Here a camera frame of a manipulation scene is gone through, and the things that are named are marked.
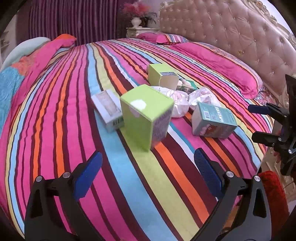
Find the teal pink tissue box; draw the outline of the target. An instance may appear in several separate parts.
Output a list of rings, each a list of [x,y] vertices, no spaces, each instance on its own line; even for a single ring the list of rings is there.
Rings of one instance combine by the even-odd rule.
[[[192,114],[195,136],[226,139],[236,128],[235,117],[227,108],[199,102]]]

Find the white plastic bag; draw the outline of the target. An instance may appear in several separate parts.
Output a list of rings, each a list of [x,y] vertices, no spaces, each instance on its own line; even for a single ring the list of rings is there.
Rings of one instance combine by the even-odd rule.
[[[160,86],[152,86],[152,88],[174,100],[172,118],[181,118],[189,111],[190,104],[187,93]]]

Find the small green printed packet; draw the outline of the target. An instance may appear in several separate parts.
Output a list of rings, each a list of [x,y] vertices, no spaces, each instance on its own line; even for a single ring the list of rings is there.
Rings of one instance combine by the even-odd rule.
[[[185,80],[185,79],[179,79],[176,90],[183,91],[187,94],[191,94],[198,88],[196,87],[196,84],[194,81],[191,80]]]

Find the white Cosnori box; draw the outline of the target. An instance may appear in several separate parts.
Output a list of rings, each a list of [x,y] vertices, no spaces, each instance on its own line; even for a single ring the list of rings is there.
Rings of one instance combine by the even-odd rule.
[[[120,100],[111,89],[96,93],[91,99],[108,132],[124,126]]]

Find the lime green tall box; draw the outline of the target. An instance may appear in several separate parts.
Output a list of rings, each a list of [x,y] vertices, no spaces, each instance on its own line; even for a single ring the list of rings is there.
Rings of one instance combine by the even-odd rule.
[[[172,98],[143,84],[123,94],[120,104],[127,135],[143,150],[151,150],[166,137]]]

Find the pink folded duvet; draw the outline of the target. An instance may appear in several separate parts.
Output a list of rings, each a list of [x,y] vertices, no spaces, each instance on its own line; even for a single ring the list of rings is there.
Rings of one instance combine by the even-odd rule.
[[[216,46],[202,42],[187,42],[172,45],[170,48],[222,74],[239,88],[245,98],[254,99],[263,90],[263,81],[255,70]]]

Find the striped colourful bed cover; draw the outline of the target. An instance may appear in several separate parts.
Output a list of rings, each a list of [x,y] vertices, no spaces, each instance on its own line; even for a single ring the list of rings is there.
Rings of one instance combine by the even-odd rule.
[[[166,138],[142,150],[126,129],[108,132],[91,95],[122,95],[147,84],[147,66],[165,63],[232,111],[237,128],[225,140],[192,134],[191,113],[174,118]],[[25,230],[34,179],[56,178],[99,151],[103,165],[80,200],[106,240],[190,240],[216,204],[194,164],[202,148],[225,170],[250,178],[266,153],[251,136],[271,132],[273,119],[252,114],[238,87],[220,73],[165,46],[137,39],[72,46],[51,41],[11,67],[24,79],[1,133],[1,208],[13,229]]]

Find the red fluffy rug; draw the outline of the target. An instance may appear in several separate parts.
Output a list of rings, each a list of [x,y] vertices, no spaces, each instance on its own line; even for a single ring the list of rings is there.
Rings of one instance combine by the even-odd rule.
[[[290,216],[287,199],[280,179],[273,171],[265,171],[257,174],[264,186],[267,196],[270,215],[271,232],[275,236]]]

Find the tufted beige headboard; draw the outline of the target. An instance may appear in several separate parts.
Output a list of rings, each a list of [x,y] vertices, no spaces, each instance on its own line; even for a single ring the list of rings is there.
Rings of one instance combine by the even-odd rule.
[[[214,45],[249,65],[288,107],[286,75],[295,76],[295,36],[260,1],[182,0],[161,3],[160,30]]]

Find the pink striped pillow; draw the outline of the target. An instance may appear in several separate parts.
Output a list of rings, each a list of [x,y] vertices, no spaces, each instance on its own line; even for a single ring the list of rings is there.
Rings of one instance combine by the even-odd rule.
[[[175,45],[189,42],[189,40],[183,36],[161,32],[145,32],[137,35],[136,38],[157,45]]]

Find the blue patterned blanket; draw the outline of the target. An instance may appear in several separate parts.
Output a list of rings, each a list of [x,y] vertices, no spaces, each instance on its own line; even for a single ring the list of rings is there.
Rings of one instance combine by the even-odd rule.
[[[24,76],[21,75],[16,68],[8,67],[1,71],[0,84],[0,127],[3,131],[4,123],[8,117],[11,108],[12,98],[19,89]]]

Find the pale green pillow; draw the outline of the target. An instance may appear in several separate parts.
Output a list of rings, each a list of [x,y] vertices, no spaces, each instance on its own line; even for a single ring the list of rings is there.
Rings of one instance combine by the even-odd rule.
[[[29,39],[18,44],[6,57],[4,63],[2,64],[1,71],[11,66],[13,63],[18,62],[23,56],[28,56],[32,54],[35,50],[41,48],[51,39],[46,37],[36,37]]]

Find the white bedside table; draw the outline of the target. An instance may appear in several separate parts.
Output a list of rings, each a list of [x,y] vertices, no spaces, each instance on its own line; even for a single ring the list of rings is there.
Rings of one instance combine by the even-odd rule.
[[[138,28],[126,28],[126,37],[127,38],[135,38],[139,34],[146,33],[146,32],[158,32],[159,29],[157,28],[144,28],[144,27],[138,27]]]

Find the white flower vase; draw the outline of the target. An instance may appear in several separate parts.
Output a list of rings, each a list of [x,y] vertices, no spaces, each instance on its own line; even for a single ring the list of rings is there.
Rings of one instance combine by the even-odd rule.
[[[138,17],[135,17],[135,18],[132,18],[131,23],[133,28],[138,28],[142,23],[142,20]]]

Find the purple curtain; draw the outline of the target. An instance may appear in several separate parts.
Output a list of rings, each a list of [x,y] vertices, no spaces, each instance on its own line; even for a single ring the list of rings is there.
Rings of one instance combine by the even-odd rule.
[[[132,16],[123,9],[133,1],[26,1],[17,13],[16,42],[61,34],[77,45],[124,38]]]

